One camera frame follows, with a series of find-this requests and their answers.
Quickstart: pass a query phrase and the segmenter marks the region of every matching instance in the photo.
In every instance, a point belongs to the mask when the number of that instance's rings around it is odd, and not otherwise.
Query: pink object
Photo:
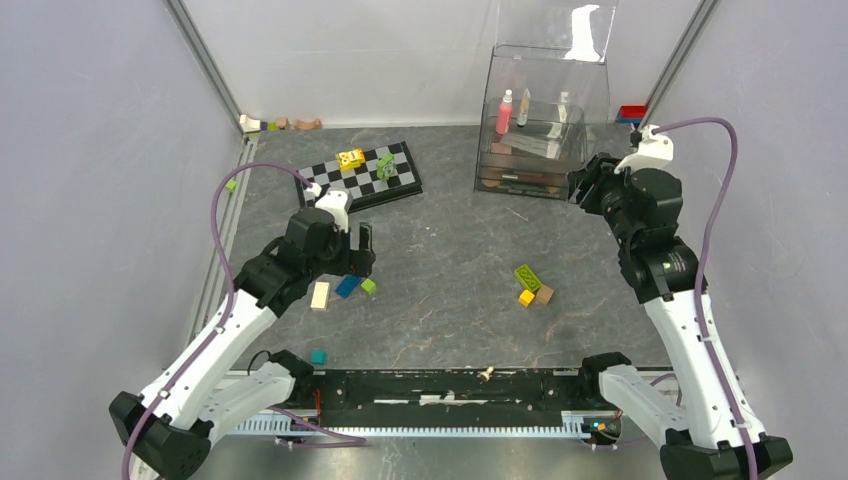
[[[512,90],[507,90],[498,109],[498,121],[495,122],[495,131],[503,135],[509,130],[509,117],[512,116]]]

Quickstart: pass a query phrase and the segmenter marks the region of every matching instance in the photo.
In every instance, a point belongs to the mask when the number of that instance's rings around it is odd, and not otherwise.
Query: small figurine
[[[396,174],[394,155],[390,153],[377,161],[377,178],[384,182],[388,182],[389,178]]]
[[[362,165],[362,162],[365,161],[365,155],[363,155],[361,148],[355,148],[348,152],[337,153],[336,160],[339,162],[339,168],[344,172]]]

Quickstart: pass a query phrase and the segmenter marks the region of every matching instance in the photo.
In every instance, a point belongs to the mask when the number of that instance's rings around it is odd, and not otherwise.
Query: metal strip
[[[253,162],[254,154],[256,153],[256,144],[258,135],[248,137],[247,142],[242,146],[241,154],[239,155],[238,165]],[[221,228],[221,243],[224,245],[224,251],[227,257],[233,248],[235,241],[236,229],[238,228],[238,220],[241,215],[241,207],[244,203],[244,197],[247,194],[247,183],[250,179],[250,170],[236,175],[236,193],[230,195],[224,205],[224,211],[219,222]],[[193,309],[193,324],[189,331],[189,336],[186,339],[188,345],[197,335],[200,330],[206,325],[206,320],[218,311],[218,306],[221,303],[224,287],[224,271],[221,269],[221,264],[218,261],[218,255],[212,251],[212,258],[209,260],[209,268],[206,271],[206,280],[203,284],[203,289],[197,298],[197,302]]]
[[[218,70],[215,60],[212,59],[212,55],[209,53],[206,43],[203,42],[200,32],[197,31],[197,27],[194,25],[191,15],[188,13],[188,9],[186,9],[182,0],[165,0],[165,5],[171,12],[171,16],[174,17],[177,27],[182,32],[186,43],[188,43],[191,52],[194,54],[194,58],[197,59],[197,63],[200,64],[201,70],[203,70],[203,73],[206,75],[209,83],[212,84],[212,88],[221,100],[224,109],[227,111],[227,115],[230,117],[230,120],[232,120],[236,130],[241,133],[241,126],[238,123],[241,110],[239,109],[238,103],[236,103],[236,99],[233,97],[232,92],[230,92],[230,89],[227,87],[227,83],[224,81],[221,71]]]
[[[677,77],[680,67],[689,57],[692,47],[698,40],[701,31],[704,29],[704,25],[706,25],[707,20],[709,20],[710,16],[715,11],[715,7],[718,5],[719,1],[720,0],[701,0],[701,3],[695,9],[695,13],[692,14],[692,18],[689,20],[689,25],[686,26],[686,30],[683,31],[683,35],[680,36],[680,40],[677,42],[677,46],[674,47],[674,52],[672,52],[671,57],[668,59],[668,63],[666,63],[665,68],[663,68],[660,78],[657,80],[656,85],[654,85],[654,89],[651,90],[651,94],[648,95],[648,100],[645,102],[645,106],[648,110],[645,112],[645,117],[642,119],[643,125],[651,123],[651,117],[653,117],[656,113],[657,108],[660,103],[662,103],[662,99],[671,89],[671,84]]]

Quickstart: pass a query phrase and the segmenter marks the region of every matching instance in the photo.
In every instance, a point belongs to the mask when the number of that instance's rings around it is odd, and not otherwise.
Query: blue block
[[[327,352],[324,350],[312,350],[312,357],[310,357],[309,361],[313,365],[324,365],[327,363]]]
[[[348,275],[342,280],[342,283],[336,287],[336,295],[347,298],[351,293],[362,283],[362,277],[356,277],[354,275]]]

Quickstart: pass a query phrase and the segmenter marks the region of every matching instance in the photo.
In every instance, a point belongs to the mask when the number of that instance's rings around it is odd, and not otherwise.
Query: clear acrylic box
[[[475,188],[567,198],[566,174],[588,160],[587,128],[606,124],[606,46],[617,1],[501,0],[480,122]],[[512,90],[505,135],[498,110]],[[525,89],[527,124],[519,127]]]

